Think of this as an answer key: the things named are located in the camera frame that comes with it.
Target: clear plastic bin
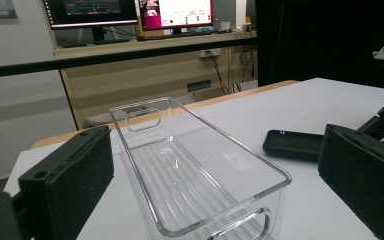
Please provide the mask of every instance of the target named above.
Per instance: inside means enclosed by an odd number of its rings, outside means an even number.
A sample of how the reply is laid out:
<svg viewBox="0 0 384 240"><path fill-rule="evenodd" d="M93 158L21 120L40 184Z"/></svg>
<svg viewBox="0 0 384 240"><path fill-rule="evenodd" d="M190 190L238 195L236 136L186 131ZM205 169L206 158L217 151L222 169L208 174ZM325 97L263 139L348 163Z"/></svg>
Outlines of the clear plastic bin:
<svg viewBox="0 0 384 240"><path fill-rule="evenodd" d="M287 172L171 98L110 115L152 238L278 239Z"/></svg>

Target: white table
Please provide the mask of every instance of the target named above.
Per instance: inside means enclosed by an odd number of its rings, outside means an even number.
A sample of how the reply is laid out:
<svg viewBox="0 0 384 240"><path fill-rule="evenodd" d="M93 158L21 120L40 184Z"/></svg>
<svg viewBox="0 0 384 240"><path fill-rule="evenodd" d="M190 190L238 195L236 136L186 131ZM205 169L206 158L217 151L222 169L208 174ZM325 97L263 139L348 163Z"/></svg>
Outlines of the white table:
<svg viewBox="0 0 384 240"><path fill-rule="evenodd" d="M265 156L261 146L270 129L323 134L327 123L357 129L383 106L384 89L318 78L194 112ZM21 152L5 191L17 193L17 178L60 145ZM113 152L119 148L113 144ZM319 177L316 163L265 157L292 175L281 239L376 239ZM121 159L114 165L115 177L79 239L151 239Z"/></svg>

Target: white wall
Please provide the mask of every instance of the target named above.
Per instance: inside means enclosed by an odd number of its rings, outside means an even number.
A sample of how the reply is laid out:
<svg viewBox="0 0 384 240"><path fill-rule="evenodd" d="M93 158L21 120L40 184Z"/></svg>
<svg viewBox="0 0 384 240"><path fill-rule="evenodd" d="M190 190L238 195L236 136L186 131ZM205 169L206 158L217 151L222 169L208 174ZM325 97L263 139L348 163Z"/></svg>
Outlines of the white wall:
<svg viewBox="0 0 384 240"><path fill-rule="evenodd" d="M0 66L52 60L40 1L13 3L18 18L0 19ZM74 130L58 71L0 78L0 179L35 141Z"/></svg>

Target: computer monitor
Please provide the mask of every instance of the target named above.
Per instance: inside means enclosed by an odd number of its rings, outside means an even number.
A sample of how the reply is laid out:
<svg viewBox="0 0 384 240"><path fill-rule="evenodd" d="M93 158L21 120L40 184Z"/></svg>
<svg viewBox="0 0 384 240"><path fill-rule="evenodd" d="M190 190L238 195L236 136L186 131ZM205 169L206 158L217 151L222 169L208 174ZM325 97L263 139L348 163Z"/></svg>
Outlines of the computer monitor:
<svg viewBox="0 0 384 240"><path fill-rule="evenodd" d="M212 0L138 0L142 30L171 29L213 25Z"/></svg>
<svg viewBox="0 0 384 240"><path fill-rule="evenodd" d="M138 24L135 0L43 0L52 30L92 28L103 41L102 27Z"/></svg>

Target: phone case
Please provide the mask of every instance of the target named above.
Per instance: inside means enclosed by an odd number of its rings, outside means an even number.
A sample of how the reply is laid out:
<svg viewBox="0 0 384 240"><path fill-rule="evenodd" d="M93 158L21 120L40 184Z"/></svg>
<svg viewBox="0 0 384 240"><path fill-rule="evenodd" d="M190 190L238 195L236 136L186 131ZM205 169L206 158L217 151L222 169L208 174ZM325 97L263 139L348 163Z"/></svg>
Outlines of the phone case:
<svg viewBox="0 0 384 240"><path fill-rule="evenodd" d="M318 161L323 135L270 130L263 150L271 155Z"/></svg>

